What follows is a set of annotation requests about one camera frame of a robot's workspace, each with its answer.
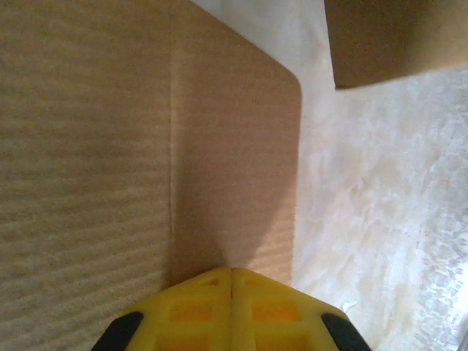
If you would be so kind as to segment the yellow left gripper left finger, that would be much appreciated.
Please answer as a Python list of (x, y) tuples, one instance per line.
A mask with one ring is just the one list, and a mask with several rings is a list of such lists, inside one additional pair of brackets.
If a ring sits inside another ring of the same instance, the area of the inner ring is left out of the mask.
[(229, 350), (232, 270), (216, 268), (127, 307), (93, 350)]

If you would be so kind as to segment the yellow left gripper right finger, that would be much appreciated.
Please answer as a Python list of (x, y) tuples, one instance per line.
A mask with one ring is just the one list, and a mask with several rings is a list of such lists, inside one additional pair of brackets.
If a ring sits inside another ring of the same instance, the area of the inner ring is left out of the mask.
[(368, 350), (340, 309), (244, 268), (233, 269), (234, 350)]

